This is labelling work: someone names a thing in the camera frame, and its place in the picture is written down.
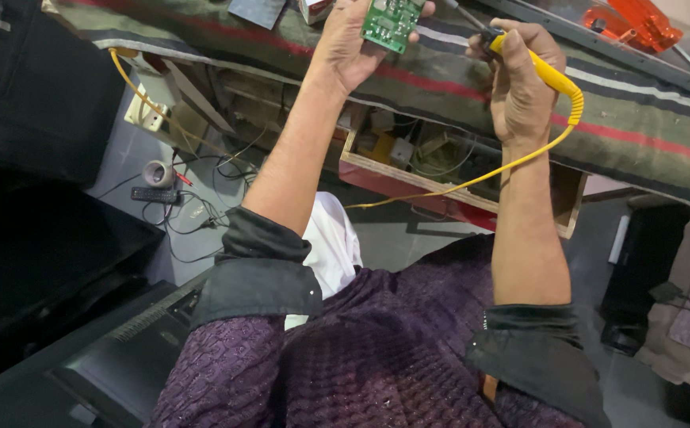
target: yellow cable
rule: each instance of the yellow cable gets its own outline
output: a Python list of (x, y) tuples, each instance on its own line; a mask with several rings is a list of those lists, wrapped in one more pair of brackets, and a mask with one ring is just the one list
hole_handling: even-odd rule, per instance
[(459, 189), (463, 189), (464, 187), (469, 187), (472, 184), (479, 183), (480, 181), (487, 180), (488, 178), (491, 178), (497, 174), (501, 174), (503, 171), (507, 169), (511, 169), (517, 165), (523, 164), (526, 161), (529, 161), (533, 158), (536, 158), (537, 156), (540, 156), (541, 154), (545, 153), (546, 151), (552, 149), (555, 145), (559, 144), (559, 142), (564, 141), (565, 138), (569, 135), (572, 130), (575, 129), (575, 125), (578, 124), (580, 121), (580, 116), (582, 116), (582, 111), (583, 111), (583, 106), (584, 106), (584, 101), (583, 101), (583, 95), (582, 91), (577, 89), (577, 87), (574, 87), (571, 91), (571, 93), (568, 94), (571, 101), (572, 101), (572, 109), (569, 114), (569, 119), (568, 119), (568, 126), (567, 129), (562, 132), (562, 134), (558, 137), (556, 137), (555, 140), (549, 142), (548, 144), (544, 145), (540, 149), (533, 151), (527, 156), (524, 156), (523, 158), (511, 161), (505, 165), (503, 165), (501, 168), (498, 168), (496, 170), (493, 170), (482, 177), (475, 178), (474, 180), (469, 180), (466, 181), (463, 184), (459, 184), (456, 187), (451, 187), (450, 189), (447, 190), (442, 190), (440, 192), (430, 192), (430, 193), (419, 193), (416, 195), (406, 195), (404, 197), (393, 197), (390, 199), (385, 199), (380, 202), (375, 202), (375, 203), (358, 203), (355, 205), (349, 205), (346, 206), (345, 208), (371, 208), (373, 206), (379, 206), (379, 205), (384, 205), (386, 203), (390, 202), (395, 202), (396, 200), (405, 200), (405, 199), (413, 199), (413, 198), (418, 198), (418, 197), (439, 197), (445, 194), (448, 194), (450, 192), (454, 192)]
[(133, 90), (133, 92), (136, 93), (136, 95), (138, 95), (139, 98), (140, 98), (145, 104), (147, 104), (147, 105), (149, 106), (150, 109), (152, 109), (152, 110), (155, 111), (157, 114), (159, 114), (159, 115), (163, 118), (163, 120), (165, 120), (165, 121), (168, 122), (169, 124), (173, 125), (177, 130), (181, 131), (181, 133), (183, 133), (183, 135), (184, 135), (185, 137), (188, 136), (188, 137), (191, 137), (191, 138), (193, 138), (193, 139), (195, 139), (195, 140), (197, 140), (197, 141), (199, 141), (199, 142), (205, 143), (206, 145), (208, 145), (208, 146), (210, 146), (210, 147), (212, 147), (212, 148), (218, 150), (218, 151), (221, 152), (222, 154), (228, 156), (229, 158), (231, 158), (231, 160), (234, 160), (234, 161), (237, 161), (237, 160), (240, 161), (240, 160), (241, 160), (241, 161), (243, 161), (243, 162), (245, 162), (245, 163), (247, 163), (247, 164), (250, 163), (250, 162), (248, 162), (248, 161), (246, 161), (246, 160), (244, 160), (244, 159), (239, 159), (239, 158), (237, 158), (236, 156), (232, 155), (231, 153), (228, 153), (228, 152), (225, 151), (225, 150), (221, 150), (221, 149), (219, 149), (218, 147), (215, 147), (215, 146), (214, 146), (213, 144), (211, 144), (209, 141), (207, 141), (207, 140), (205, 140), (205, 139), (202, 139), (202, 138), (200, 138), (200, 137), (194, 135), (193, 133), (191, 133), (191, 132), (185, 130), (183, 127), (181, 127), (181, 125), (178, 124), (178, 122), (176, 122), (176, 121), (173, 120), (173, 119), (170, 119), (168, 116), (165, 116), (165, 114), (164, 114), (159, 108), (157, 108), (157, 106), (155, 106), (150, 100), (147, 99), (147, 97), (145, 97), (141, 92), (139, 92), (139, 89), (133, 84), (133, 82), (131, 82), (131, 79), (128, 78), (128, 75), (126, 74), (125, 70), (123, 70), (123, 69), (122, 69), (122, 66), (120, 65), (120, 60), (117, 58), (117, 49), (111, 47), (109, 50), (110, 50), (110, 55), (112, 55), (112, 61), (113, 61), (113, 63), (115, 63), (115, 66), (117, 67), (117, 71), (120, 73), (120, 75), (122, 76), (122, 78), (126, 81), (126, 83), (128, 83), (128, 85), (131, 87), (131, 89)]

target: white tube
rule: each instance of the white tube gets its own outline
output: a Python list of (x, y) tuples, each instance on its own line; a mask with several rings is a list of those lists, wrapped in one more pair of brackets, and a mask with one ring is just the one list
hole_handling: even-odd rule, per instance
[(623, 249), (623, 242), (625, 242), (625, 234), (627, 234), (629, 223), (629, 216), (620, 217), (617, 234), (614, 236), (614, 244), (612, 244), (612, 250), (609, 252), (609, 263), (611, 264), (617, 264), (617, 260), (619, 260), (619, 252)]

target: red stripe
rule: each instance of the red stripe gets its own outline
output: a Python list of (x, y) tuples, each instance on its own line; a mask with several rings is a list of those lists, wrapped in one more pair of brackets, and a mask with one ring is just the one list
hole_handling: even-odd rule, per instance
[[(66, 0), (67, 2), (76, 3), (80, 5), (93, 5), (101, 6), (105, 8), (110, 8), (112, 10), (120, 11), (121, 5), (130, 5), (133, 7), (140, 7), (139, 5), (134, 6), (128, 0)], [(312, 56), (314, 48), (308, 46), (302, 46), (299, 44), (294, 44), (287, 40), (282, 39), (278, 35), (274, 34), (268, 30), (247, 30), (245, 28), (236, 27), (226, 27), (215, 21), (205, 21), (197, 17), (187, 17), (184, 15), (177, 15), (168, 13), (168, 11), (161, 11), (166, 15), (175, 17), (176, 19), (187, 22), (190, 24), (197, 25), (199, 27), (205, 28), (207, 30), (225, 34), (226, 36), (241, 38), (245, 40), (252, 40), (261, 44), (269, 44), (271, 46), (286, 50), (295, 55)], [(432, 80), (430, 78), (417, 76), (411, 74), (407, 70), (398, 69), (392, 65), (382, 63), (377, 69), (376, 73), (382, 77), (392, 78), (397, 81), (403, 82), (415, 88), (421, 88), (426, 91), (431, 92), (447, 92), (451, 94), (458, 95), (460, 97), (469, 98), (475, 101), (486, 102), (488, 100), (487, 96), (477, 91), (473, 88), (468, 88), (463, 84), (458, 84), (455, 82), (440, 82)], [(561, 126), (567, 126), (567, 118), (558, 114), (552, 116), (552, 121)], [(690, 158), (690, 147), (685, 147), (684, 145), (677, 144), (672, 141), (666, 141), (663, 139), (645, 136), (639, 132), (628, 132), (621, 131), (614, 128), (609, 128), (608, 126), (595, 125), (593, 123), (580, 122), (575, 128), (578, 131), (587, 132), (597, 136), (605, 136), (612, 139), (633, 142), (638, 145), (644, 145), (646, 147), (652, 147), (656, 150), (667, 151), (670, 153), (675, 153), (678, 155), (686, 156)]]
[[(551, 121), (557, 125), (567, 126), (567, 118), (559, 114), (554, 114)], [(673, 141), (666, 141), (656, 137), (645, 136), (638, 132), (629, 132), (609, 128), (608, 126), (596, 125), (594, 123), (580, 122), (575, 130), (587, 132), (597, 136), (609, 137), (611, 139), (618, 139), (627, 142), (634, 142), (638, 145), (651, 147), (656, 150), (667, 151), (690, 158), (690, 147), (677, 144)]]

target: hand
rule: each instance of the hand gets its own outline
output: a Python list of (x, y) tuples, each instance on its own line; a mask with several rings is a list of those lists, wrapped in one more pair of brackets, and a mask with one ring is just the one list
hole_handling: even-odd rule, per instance
[[(373, 73), (388, 51), (377, 44), (364, 43), (361, 27), (371, 0), (337, 0), (323, 26), (306, 79), (331, 84), (345, 97)], [(435, 13), (435, 3), (426, 2), (422, 17)], [(408, 42), (419, 41), (414, 31)]]
[[(528, 48), (560, 73), (564, 73), (567, 60), (539, 24), (497, 18), (490, 24), (508, 33), (502, 46), (503, 64), (489, 61), (495, 75), (490, 103), (493, 126), (501, 142), (520, 157), (546, 144), (558, 95), (535, 72)], [(481, 42), (480, 36), (472, 36), (466, 54), (483, 58)]]

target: black cuff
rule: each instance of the black cuff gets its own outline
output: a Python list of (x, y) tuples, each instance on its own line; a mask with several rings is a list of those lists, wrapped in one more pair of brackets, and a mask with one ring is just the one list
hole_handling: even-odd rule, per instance
[(284, 260), (226, 260), (212, 268), (192, 315), (192, 330), (248, 315), (319, 315), (321, 287), (309, 267)]
[(311, 243), (279, 223), (239, 206), (226, 211), (229, 227), (223, 235), (223, 252), (216, 262), (227, 258), (264, 258), (302, 263), (311, 252)]
[(192, 328), (229, 317), (321, 313), (321, 287), (313, 270), (302, 266), (311, 244), (243, 207), (226, 216), (225, 254), (216, 257)]
[(495, 306), (486, 316), (487, 330), (475, 333), (466, 346), (466, 363), (588, 428), (611, 426), (571, 305)]
[(572, 305), (498, 305), (485, 316), (488, 330), (539, 331), (583, 349)]

